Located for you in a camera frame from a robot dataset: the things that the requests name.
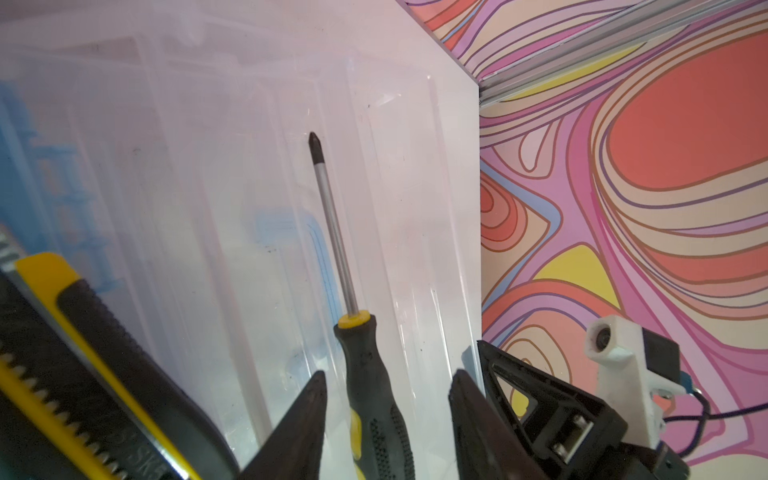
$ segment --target screwdriver handle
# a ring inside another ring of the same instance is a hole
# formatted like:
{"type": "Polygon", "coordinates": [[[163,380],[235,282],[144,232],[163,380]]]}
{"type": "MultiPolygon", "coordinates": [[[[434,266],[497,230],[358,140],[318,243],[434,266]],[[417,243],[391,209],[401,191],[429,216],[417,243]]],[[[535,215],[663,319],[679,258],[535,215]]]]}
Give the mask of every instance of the screwdriver handle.
{"type": "Polygon", "coordinates": [[[406,422],[376,347],[376,318],[371,315],[370,320],[349,328],[336,325],[333,333],[346,359],[350,439],[358,480],[414,480],[406,422]]]}

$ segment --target yellow handle accent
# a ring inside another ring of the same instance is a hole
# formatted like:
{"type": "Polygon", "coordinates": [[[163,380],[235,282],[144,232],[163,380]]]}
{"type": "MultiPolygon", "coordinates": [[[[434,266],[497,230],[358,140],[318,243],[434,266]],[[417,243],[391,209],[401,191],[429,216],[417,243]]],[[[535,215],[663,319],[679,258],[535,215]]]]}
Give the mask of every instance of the yellow handle accent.
{"type": "Polygon", "coordinates": [[[35,427],[77,467],[88,480],[114,480],[94,455],[67,430],[62,421],[0,360],[0,391],[35,424],[35,427]]]}
{"type": "Polygon", "coordinates": [[[345,315],[339,319],[340,329],[351,329],[356,326],[361,326],[365,322],[371,319],[371,314],[368,310],[360,310],[356,315],[345,315]]]}
{"type": "Polygon", "coordinates": [[[69,266],[67,260],[55,253],[39,253],[31,257],[16,261],[16,271],[21,275],[30,290],[35,294],[40,303],[56,320],[67,336],[80,348],[88,358],[88,361],[101,374],[101,377],[117,393],[123,403],[134,413],[136,418],[144,424],[144,427],[160,443],[165,451],[172,457],[176,467],[184,470],[192,480],[202,480],[194,471],[192,465],[178,451],[176,446],[157,426],[154,420],[144,411],[139,402],[123,386],[120,379],[109,369],[104,360],[91,348],[88,341],[69,322],[67,317],[56,305],[59,294],[68,286],[80,279],[80,276],[69,266]]]}
{"type": "Polygon", "coordinates": [[[349,410],[352,413],[352,425],[349,427],[349,443],[352,445],[352,457],[355,460],[360,460],[362,456],[362,422],[357,412],[353,409],[349,410]]]}

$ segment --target psychedelic pattern background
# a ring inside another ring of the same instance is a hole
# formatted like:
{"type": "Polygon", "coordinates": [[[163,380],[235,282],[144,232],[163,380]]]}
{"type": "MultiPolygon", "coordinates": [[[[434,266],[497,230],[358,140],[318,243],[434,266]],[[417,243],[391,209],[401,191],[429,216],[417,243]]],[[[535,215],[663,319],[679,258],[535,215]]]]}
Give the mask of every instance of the psychedelic pattern background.
{"type": "Polygon", "coordinates": [[[406,0],[467,70],[482,80],[640,0],[406,0]]]}
{"type": "MultiPolygon", "coordinates": [[[[714,411],[768,401],[766,85],[768,2],[744,2],[484,108],[483,338],[594,390],[584,331],[617,313],[680,344],[714,411]]],[[[688,460],[725,455],[768,458],[768,412],[688,460]]]]}

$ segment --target black rubber grip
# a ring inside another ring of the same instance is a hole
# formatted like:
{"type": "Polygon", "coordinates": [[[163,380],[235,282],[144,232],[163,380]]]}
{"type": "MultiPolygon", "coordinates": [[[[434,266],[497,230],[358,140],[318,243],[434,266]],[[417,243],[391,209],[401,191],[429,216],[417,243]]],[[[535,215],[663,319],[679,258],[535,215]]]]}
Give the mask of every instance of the black rubber grip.
{"type": "Polygon", "coordinates": [[[389,374],[376,347],[376,318],[351,329],[333,328],[346,357],[349,406],[360,417],[366,480],[413,480],[413,454],[406,423],[392,396],[389,374]]]}
{"type": "Polygon", "coordinates": [[[64,289],[56,303],[202,478],[237,476],[237,461],[218,429],[125,331],[85,280],[64,289]]]}

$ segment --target clear plastic container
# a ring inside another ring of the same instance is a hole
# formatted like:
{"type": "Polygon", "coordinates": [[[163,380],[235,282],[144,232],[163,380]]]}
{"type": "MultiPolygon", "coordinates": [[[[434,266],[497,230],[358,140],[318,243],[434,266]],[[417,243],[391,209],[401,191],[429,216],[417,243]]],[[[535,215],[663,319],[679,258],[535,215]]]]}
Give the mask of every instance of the clear plastic container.
{"type": "Polygon", "coordinates": [[[417,477],[454,478],[451,376],[479,375],[432,81],[297,37],[187,2],[0,23],[0,228],[64,255],[241,465],[325,370],[321,476],[355,478],[315,131],[417,477]]]}

